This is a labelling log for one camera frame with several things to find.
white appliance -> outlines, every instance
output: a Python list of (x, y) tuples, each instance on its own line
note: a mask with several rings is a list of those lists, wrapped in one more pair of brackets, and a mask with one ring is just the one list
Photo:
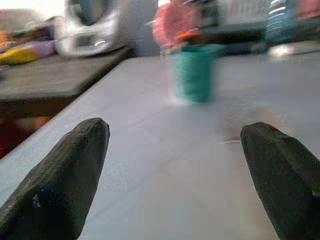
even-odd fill
[(57, 18), (56, 50), (67, 57), (110, 52), (126, 44), (127, 0), (66, 0)]

wooden table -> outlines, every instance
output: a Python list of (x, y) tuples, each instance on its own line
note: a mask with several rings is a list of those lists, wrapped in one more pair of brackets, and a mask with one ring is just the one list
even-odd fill
[(123, 60), (130, 47), (89, 58), (39, 59), (5, 71), (0, 79), (0, 117), (51, 117), (101, 79)]
[(0, 162), (0, 204), (64, 134), (100, 117), (111, 137), (80, 240), (277, 240), (241, 144), (221, 144), (224, 103), (234, 102), (235, 116), (241, 101), (283, 111), (294, 136), (320, 156), (317, 58), (222, 58), (219, 97), (191, 106), (171, 101), (166, 62), (126, 60)]

white table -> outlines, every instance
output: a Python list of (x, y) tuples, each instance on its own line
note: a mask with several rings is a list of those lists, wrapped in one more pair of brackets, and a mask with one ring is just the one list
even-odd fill
[[(319, 156), (319, 62), (261, 63), (222, 58), (220, 95), (286, 111)], [(241, 145), (220, 144), (223, 104), (175, 106), (168, 81), (158, 57), (118, 65), (0, 162), (0, 204), (65, 133), (100, 117), (110, 144), (81, 240), (277, 240)]]

teal cup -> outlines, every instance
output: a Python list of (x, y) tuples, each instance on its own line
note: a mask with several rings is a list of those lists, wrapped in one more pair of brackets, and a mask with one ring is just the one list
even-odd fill
[(173, 57), (175, 96), (193, 103), (212, 98), (215, 69), (213, 61), (223, 55), (223, 45), (195, 44), (181, 48)]

dark wooden table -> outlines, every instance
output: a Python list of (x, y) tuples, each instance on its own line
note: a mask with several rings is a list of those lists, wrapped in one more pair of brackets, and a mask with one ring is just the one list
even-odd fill
[(54, 116), (132, 56), (132, 48), (127, 46), (95, 57), (53, 55), (10, 67), (0, 79), (0, 118)]

